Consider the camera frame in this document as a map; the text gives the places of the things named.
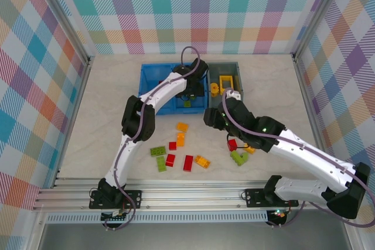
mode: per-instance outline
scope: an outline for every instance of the red lego brick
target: red lego brick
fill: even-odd
[[[186,172],[192,171],[192,165],[193,165],[193,156],[187,155],[185,157],[185,163],[183,164],[183,170]]]
[[[175,155],[168,155],[166,157],[165,165],[169,167],[173,167],[173,164],[175,163]]]
[[[237,149],[237,142],[235,139],[228,141],[228,148],[229,148],[229,151],[231,152]]]
[[[169,150],[176,150],[177,143],[176,142],[169,142]]]

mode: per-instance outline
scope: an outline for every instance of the white table surface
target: white table surface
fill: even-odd
[[[186,62],[196,55],[187,54]],[[206,62],[237,61],[244,103],[254,116],[268,115],[285,124],[302,139],[314,144],[299,84],[290,55],[203,54]],[[121,139],[121,119],[129,96],[138,94],[141,64],[178,62],[179,55],[98,56],[88,78],[60,177],[101,178],[110,168]],[[175,141],[176,124],[189,124],[185,147],[172,152],[174,167],[158,172],[149,149]],[[202,155],[211,161],[206,170],[193,164],[182,170],[185,155]],[[139,149],[129,178],[171,180],[268,180],[273,174],[311,179],[312,175],[292,162],[257,150],[238,167],[230,157],[226,132],[208,127],[200,115],[156,117],[152,137]]]

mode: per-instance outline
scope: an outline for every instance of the yellow lego piece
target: yellow lego piece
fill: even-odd
[[[188,131],[188,129],[189,129],[189,124],[178,122],[178,124],[177,124],[177,130],[186,133]]]
[[[184,146],[185,145],[185,133],[177,133],[177,146]]]
[[[256,151],[256,149],[252,148],[251,146],[249,146],[248,148],[244,148],[244,151],[250,153],[250,154],[254,154],[254,152]]]
[[[219,86],[217,83],[211,83],[211,97],[216,97],[219,93]]]
[[[198,165],[200,165],[201,167],[205,169],[207,169],[211,164],[211,161],[205,159],[204,157],[201,157],[200,155],[197,155],[194,161],[195,163],[197,163]]]
[[[230,88],[233,89],[233,76],[219,76],[220,80],[220,95],[223,95],[225,88],[223,88],[223,81],[230,82]]]

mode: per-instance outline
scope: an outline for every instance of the blue bin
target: blue bin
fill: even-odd
[[[180,63],[168,64],[143,64],[141,68],[141,79],[139,81],[138,95],[143,95],[154,89],[160,81],[163,81]],[[202,114],[208,107],[207,77],[203,80],[204,97],[190,99],[191,107],[185,108],[181,98],[172,98],[159,111],[158,115],[166,114]]]

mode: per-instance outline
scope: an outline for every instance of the gray bin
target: gray bin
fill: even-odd
[[[220,87],[219,76],[233,76],[233,88],[241,94],[241,100],[243,101],[244,91],[242,89],[240,68],[236,61],[228,63],[207,63],[209,66],[209,72],[207,74],[207,82],[209,89],[209,108],[217,108],[221,103],[222,95],[220,93],[216,97],[211,96],[211,83],[217,83]]]

